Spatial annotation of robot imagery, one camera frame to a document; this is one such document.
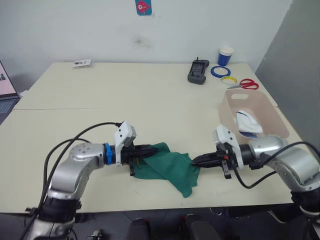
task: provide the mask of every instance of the blue tape roll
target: blue tape roll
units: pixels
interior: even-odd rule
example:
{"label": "blue tape roll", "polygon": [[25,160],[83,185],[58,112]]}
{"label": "blue tape roll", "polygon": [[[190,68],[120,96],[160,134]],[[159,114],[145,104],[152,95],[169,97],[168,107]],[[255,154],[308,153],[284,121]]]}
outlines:
{"label": "blue tape roll", "polygon": [[[225,70],[227,71],[227,73],[224,74],[224,75],[220,75],[220,74],[218,74],[218,73],[215,72],[215,69],[217,69],[217,68],[225,69]],[[230,76],[231,71],[230,71],[229,68],[227,68],[227,67],[225,67],[225,66],[214,66],[213,68],[211,68],[211,74],[212,74],[213,76],[217,77],[217,78],[222,78],[222,77]]]}
{"label": "blue tape roll", "polygon": [[106,149],[106,159],[107,159],[106,164],[111,165],[112,164],[112,155],[113,155],[112,151],[111,151],[111,147],[107,142],[104,145],[105,145],[105,149]]}

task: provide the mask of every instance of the floor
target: floor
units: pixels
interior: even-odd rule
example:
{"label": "floor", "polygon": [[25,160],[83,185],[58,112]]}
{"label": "floor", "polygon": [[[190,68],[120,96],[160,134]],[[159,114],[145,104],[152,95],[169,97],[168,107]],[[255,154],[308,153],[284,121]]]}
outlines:
{"label": "floor", "polygon": [[[303,216],[287,224],[275,221],[267,212],[240,218],[228,218],[224,208],[185,208],[104,212],[87,214],[86,222],[74,225],[79,240],[86,240],[94,230],[102,229],[108,240],[123,240],[132,220],[144,218],[150,221],[155,240],[178,240],[177,227],[182,216],[201,215],[228,240],[301,240],[306,224]],[[24,228],[24,217],[0,214],[0,239],[18,239]]]}

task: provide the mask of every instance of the table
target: table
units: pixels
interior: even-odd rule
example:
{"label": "table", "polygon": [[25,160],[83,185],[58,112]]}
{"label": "table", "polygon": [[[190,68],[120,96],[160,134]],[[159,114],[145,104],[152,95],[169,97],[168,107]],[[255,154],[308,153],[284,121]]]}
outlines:
{"label": "table", "polygon": [[[290,132],[288,141],[300,140],[285,117],[277,111]],[[149,111],[15,110],[0,126],[0,136],[6,136],[0,138],[0,212],[21,213],[26,207],[38,204],[43,163],[53,146],[88,126],[121,120],[127,120],[135,127],[136,145],[166,142],[171,151],[188,152],[191,158],[216,150],[212,131],[220,124],[217,108],[198,108],[194,111],[183,108]],[[103,126],[83,137],[93,143],[113,143],[115,130],[113,126]],[[49,169],[57,156],[52,156]],[[266,166],[254,171],[246,168],[240,174],[249,184],[270,171]],[[136,179],[129,176],[127,166],[106,166],[91,174],[81,198],[80,212],[291,203],[290,191],[277,175],[248,190],[238,183],[233,172],[232,179],[226,180],[220,167],[201,169],[198,186],[192,190],[190,197],[183,198],[166,180]]]}
{"label": "table", "polygon": [[[72,68],[70,62],[53,63],[14,109],[166,109],[218,108],[230,87],[206,69],[203,85],[190,84],[191,64],[95,63],[92,67]],[[259,91],[267,92],[246,63],[227,66],[241,81],[251,78]]]}

